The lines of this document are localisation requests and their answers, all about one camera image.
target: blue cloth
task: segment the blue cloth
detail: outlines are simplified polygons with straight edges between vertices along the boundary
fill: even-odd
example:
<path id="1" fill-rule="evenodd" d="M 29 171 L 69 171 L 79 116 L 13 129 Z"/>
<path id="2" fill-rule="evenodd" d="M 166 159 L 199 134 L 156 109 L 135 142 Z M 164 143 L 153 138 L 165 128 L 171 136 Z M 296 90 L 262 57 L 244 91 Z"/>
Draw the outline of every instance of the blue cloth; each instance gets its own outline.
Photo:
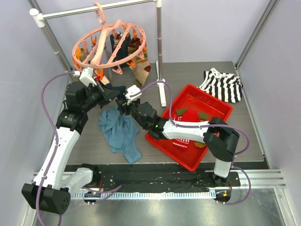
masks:
<path id="1" fill-rule="evenodd" d="M 123 153 L 130 164 L 141 159 L 136 147 L 136 134 L 139 131 L 131 116 L 122 115 L 117 107 L 103 111 L 99 116 L 98 130 L 102 130 L 113 153 Z"/>

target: metal rod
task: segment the metal rod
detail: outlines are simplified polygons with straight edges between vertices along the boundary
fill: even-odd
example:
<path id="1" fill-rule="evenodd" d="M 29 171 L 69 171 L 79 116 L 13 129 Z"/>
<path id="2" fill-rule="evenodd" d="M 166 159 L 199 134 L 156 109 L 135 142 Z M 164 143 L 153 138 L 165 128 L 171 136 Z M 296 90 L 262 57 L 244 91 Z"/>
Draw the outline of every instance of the metal rod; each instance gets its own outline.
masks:
<path id="1" fill-rule="evenodd" d="M 163 74 L 163 58 L 162 58 L 162 16 L 161 7 L 157 7 L 157 39 L 158 39 L 158 73 L 159 80 L 162 80 Z"/>
<path id="2" fill-rule="evenodd" d="M 40 13 L 43 13 L 36 0 L 28 0 L 28 3 L 32 8 L 36 8 Z M 58 43 L 53 31 L 51 30 L 47 21 L 44 21 L 44 23 L 45 27 L 42 28 L 42 31 L 44 32 L 47 40 L 51 44 L 53 52 L 59 57 L 62 65 L 65 68 L 65 71 L 71 71 L 72 66 L 70 65 L 66 55 L 64 54 L 60 44 Z"/>
<path id="3" fill-rule="evenodd" d="M 270 0 L 269 3 L 267 4 L 261 18 L 259 19 L 251 37 L 249 38 L 243 52 L 241 53 L 238 62 L 236 63 L 236 68 L 239 68 L 241 64 L 243 63 L 246 55 L 249 53 L 251 46 L 253 45 L 254 41 L 256 40 L 258 34 L 262 30 L 263 26 L 268 20 L 268 17 L 270 16 L 271 12 L 275 8 L 276 4 L 278 3 L 278 0 Z"/>
<path id="4" fill-rule="evenodd" d="M 128 1 L 122 1 L 122 2 L 116 2 L 116 3 L 110 3 L 106 5 L 102 5 L 103 9 L 109 9 L 109 8 L 118 8 L 123 6 L 131 6 L 146 2 L 153 2 L 154 0 L 128 0 Z M 99 8 L 97 6 L 87 7 L 87 8 L 79 8 L 74 10 L 69 10 L 65 12 L 58 12 L 58 13 L 50 13 L 42 15 L 44 20 L 62 17 L 62 16 L 70 16 L 70 15 L 76 15 L 81 13 L 88 13 L 88 12 L 94 12 L 98 11 Z"/>

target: wall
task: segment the wall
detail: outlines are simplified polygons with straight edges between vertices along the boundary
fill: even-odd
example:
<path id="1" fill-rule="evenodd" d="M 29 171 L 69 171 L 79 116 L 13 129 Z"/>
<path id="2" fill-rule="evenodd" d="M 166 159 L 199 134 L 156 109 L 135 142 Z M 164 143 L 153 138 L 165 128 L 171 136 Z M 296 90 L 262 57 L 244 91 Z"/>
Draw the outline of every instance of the wall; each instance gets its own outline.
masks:
<path id="1" fill-rule="evenodd" d="M 269 0 L 162 0 L 163 61 L 236 62 Z M 38 0 L 44 13 L 90 7 L 93 0 Z M 118 0 L 100 0 L 101 4 Z M 122 19 L 147 35 L 150 61 L 157 60 L 156 7 L 145 3 L 105 10 L 107 24 Z M 49 20 L 66 55 L 85 33 L 99 27 L 95 12 Z"/>
<path id="2" fill-rule="evenodd" d="M 63 72 L 29 9 L 24 0 L 7 1 L 0 8 L 0 219 L 6 226 L 22 225 L 27 205 L 21 188 L 31 182 L 50 147 L 53 132 L 40 104 L 42 86 Z M 53 118 L 66 82 L 53 82 L 45 93 Z"/>
<path id="3" fill-rule="evenodd" d="M 301 218 L 301 1 L 279 1 L 241 67 L 272 167 L 281 169 Z"/>

